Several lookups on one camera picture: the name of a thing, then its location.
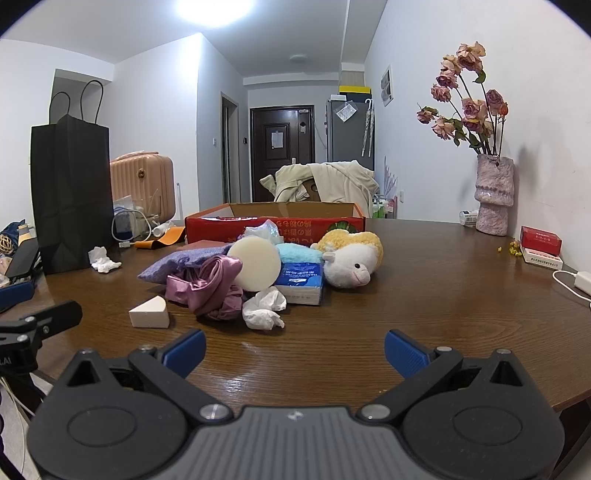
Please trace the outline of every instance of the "purple pouch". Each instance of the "purple pouch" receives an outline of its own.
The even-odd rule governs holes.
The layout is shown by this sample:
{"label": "purple pouch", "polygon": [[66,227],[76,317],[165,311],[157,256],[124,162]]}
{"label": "purple pouch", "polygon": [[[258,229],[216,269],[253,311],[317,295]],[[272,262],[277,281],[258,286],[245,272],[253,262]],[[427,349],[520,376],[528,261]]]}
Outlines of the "purple pouch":
{"label": "purple pouch", "polygon": [[242,313],[242,289],[234,284],[242,270],[237,258],[215,255],[200,267],[185,268],[166,280],[166,298],[187,305],[195,315],[233,320]]}
{"label": "purple pouch", "polygon": [[181,274],[186,268],[199,267],[214,255],[226,255],[232,244],[173,252],[150,265],[138,275],[140,280],[166,285],[166,277]]}

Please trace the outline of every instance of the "ceiling light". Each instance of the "ceiling light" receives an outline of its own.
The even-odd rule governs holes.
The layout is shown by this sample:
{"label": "ceiling light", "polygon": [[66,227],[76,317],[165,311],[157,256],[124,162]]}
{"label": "ceiling light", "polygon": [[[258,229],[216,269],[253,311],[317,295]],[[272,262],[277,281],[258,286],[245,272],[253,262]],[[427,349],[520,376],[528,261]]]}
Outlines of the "ceiling light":
{"label": "ceiling light", "polygon": [[244,17],[254,0],[178,0],[177,10],[185,20],[204,27],[224,27]]}
{"label": "ceiling light", "polygon": [[298,55],[292,55],[290,57],[290,62],[292,62],[292,63],[306,63],[309,59],[310,59],[310,57],[308,55],[298,54]]}

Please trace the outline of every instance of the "black paper bag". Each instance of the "black paper bag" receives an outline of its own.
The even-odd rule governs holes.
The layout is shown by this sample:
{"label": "black paper bag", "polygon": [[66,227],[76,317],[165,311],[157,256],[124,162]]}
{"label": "black paper bag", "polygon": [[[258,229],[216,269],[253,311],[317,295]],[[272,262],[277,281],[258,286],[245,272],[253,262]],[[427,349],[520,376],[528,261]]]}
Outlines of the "black paper bag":
{"label": "black paper bag", "polygon": [[69,114],[33,127],[31,195],[45,273],[89,267],[88,252],[114,242],[109,129]]}

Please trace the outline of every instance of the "brown door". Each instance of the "brown door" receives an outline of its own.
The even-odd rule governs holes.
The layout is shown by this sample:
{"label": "brown door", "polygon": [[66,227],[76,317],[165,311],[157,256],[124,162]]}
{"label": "brown door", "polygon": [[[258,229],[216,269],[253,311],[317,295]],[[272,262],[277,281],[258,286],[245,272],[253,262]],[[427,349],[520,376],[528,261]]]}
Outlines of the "brown door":
{"label": "brown door", "polygon": [[260,179],[284,165],[315,162],[314,106],[251,109],[253,202],[272,202]]}

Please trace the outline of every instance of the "wooden table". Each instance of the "wooden table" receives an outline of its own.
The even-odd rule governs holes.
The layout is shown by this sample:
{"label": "wooden table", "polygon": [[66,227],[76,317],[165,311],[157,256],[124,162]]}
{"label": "wooden table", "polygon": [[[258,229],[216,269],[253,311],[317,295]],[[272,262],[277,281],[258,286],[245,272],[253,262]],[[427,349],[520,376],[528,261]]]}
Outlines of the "wooden table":
{"label": "wooden table", "polygon": [[[465,356],[509,348],[556,411],[574,406],[567,411],[576,413],[577,425],[587,411],[591,420],[584,401],[591,395],[591,312],[552,280],[550,270],[510,256],[509,239],[452,223],[370,220],[368,229],[384,245],[384,263],[370,284],[353,291],[325,288],[319,307],[288,306],[281,314],[284,330],[263,333],[242,321],[196,319],[172,304],[169,329],[132,328],[129,309],[163,290],[136,275],[174,247],[125,251],[122,268],[108,275],[90,269],[51,275],[33,300],[3,318],[65,299],[82,305],[80,326],[39,351],[40,369],[53,377],[84,346],[104,357],[123,356],[199,327],[207,335],[207,355],[189,380],[235,411],[245,404],[328,403],[355,411],[401,381],[383,352],[386,332],[397,328]],[[572,442],[588,434],[585,422]]]}

